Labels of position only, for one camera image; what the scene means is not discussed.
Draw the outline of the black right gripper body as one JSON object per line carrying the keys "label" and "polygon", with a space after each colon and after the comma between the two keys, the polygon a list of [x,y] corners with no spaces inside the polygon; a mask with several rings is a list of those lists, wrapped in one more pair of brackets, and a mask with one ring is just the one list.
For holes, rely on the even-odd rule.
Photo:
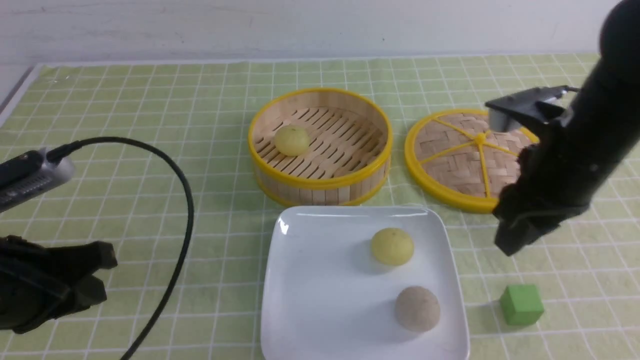
{"label": "black right gripper body", "polygon": [[608,121],[518,118],[539,137],[519,153],[519,177],[499,194],[499,236],[543,236],[583,214],[608,178]]}

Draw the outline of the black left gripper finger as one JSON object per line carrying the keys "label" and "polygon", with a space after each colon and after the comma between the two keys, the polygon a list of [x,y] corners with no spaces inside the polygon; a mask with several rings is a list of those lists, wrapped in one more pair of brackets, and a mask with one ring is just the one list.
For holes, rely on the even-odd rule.
{"label": "black left gripper finger", "polygon": [[88,275],[74,287],[71,287],[70,291],[55,306],[50,317],[51,319],[59,319],[84,312],[106,300],[105,283],[94,275]]}
{"label": "black left gripper finger", "polygon": [[91,275],[118,266],[114,246],[104,241],[50,247],[47,251],[55,269],[66,275]]}

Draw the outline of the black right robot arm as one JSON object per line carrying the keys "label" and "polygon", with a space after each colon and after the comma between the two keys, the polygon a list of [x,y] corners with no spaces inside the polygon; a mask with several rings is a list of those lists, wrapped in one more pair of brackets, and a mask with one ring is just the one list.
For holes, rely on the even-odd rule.
{"label": "black right robot arm", "polygon": [[506,256],[586,212],[638,143],[639,18],[637,0],[609,12],[599,60],[580,88],[536,87],[486,102],[492,132],[520,128],[538,138],[519,153],[519,176],[493,209],[494,244]]}

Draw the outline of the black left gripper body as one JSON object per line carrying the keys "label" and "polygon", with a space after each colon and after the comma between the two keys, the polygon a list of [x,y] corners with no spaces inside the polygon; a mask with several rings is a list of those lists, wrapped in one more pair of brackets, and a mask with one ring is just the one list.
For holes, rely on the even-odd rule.
{"label": "black left gripper body", "polygon": [[55,273],[51,251],[7,235],[0,258],[1,330],[23,334],[54,318],[71,288]]}

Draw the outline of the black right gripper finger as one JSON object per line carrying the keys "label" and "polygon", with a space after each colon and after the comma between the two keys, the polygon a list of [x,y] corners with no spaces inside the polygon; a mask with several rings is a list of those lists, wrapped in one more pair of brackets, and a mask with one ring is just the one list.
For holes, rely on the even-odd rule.
{"label": "black right gripper finger", "polygon": [[557,228],[558,222],[549,217],[500,218],[494,235],[494,244],[506,256],[512,256]]}

